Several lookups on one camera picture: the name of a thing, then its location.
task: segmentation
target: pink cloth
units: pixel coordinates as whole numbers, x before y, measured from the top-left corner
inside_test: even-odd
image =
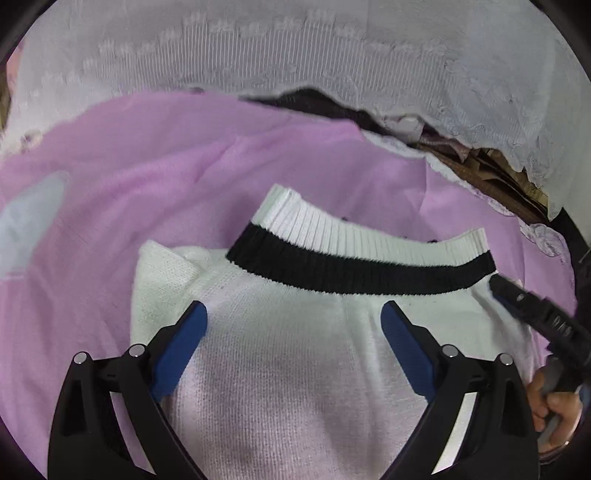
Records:
[[[0,285],[0,415],[46,472],[51,419],[72,356],[129,346],[138,249],[229,247],[274,183],[338,217],[418,241],[484,227],[498,270],[568,311],[572,271],[518,219],[376,147],[348,121],[324,121],[217,94],[145,93],[92,108],[8,160],[6,199],[69,175],[64,203],[20,278]]]

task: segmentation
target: white lace fabric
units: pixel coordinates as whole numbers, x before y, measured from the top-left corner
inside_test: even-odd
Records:
[[[528,0],[58,0],[27,34],[3,145],[124,93],[302,86],[499,148],[551,217],[591,146],[591,84]]]

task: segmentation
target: knit texture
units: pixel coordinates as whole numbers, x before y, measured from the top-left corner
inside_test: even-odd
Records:
[[[481,230],[433,244],[397,239],[331,217],[277,186],[241,238],[249,261],[265,262],[274,253],[264,242],[253,248],[252,226],[286,248],[333,261],[454,271],[489,255]],[[508,352],[525,380],[538,367],[529,328],[492,298],[487,268],[475,267],[480,275],[472,285],[445,293],[328,293],[324,283],[319,291],[289,285],[293,272],[304,281],[317,276],[297,259],[283,260],[290,275],[282,281],[247,271],[239,243],[228,253],[238,259],[232,262],[223,251],[148,242],[132,298],[133,342],[148,342],[193,299],[207,307],[208,331],[168,416],[210,479],[380,478],[427,404],[382,332],[380,312],[388,300],[442,345],[485,359]],[[466,397],[438,468],[455,457],[473,401]]]

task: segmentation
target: black fabric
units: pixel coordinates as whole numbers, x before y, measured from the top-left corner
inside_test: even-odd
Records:
[[[474,285],[495,269],[490,252],[457,267],[417,267],[327,255],[249,224],[226,258],[247,272],[292,287],[339,294],[430,295]]]
[[[263,105],[284,108],[295,112],[309,113],[332,119],[347,119],[355,122],[362,130],[379,135],[392,136],[392,132],[382,127],[364,110],[353,110],[338,104],[332,98],[313,88],[298,89],[279,97],[250,99]]]

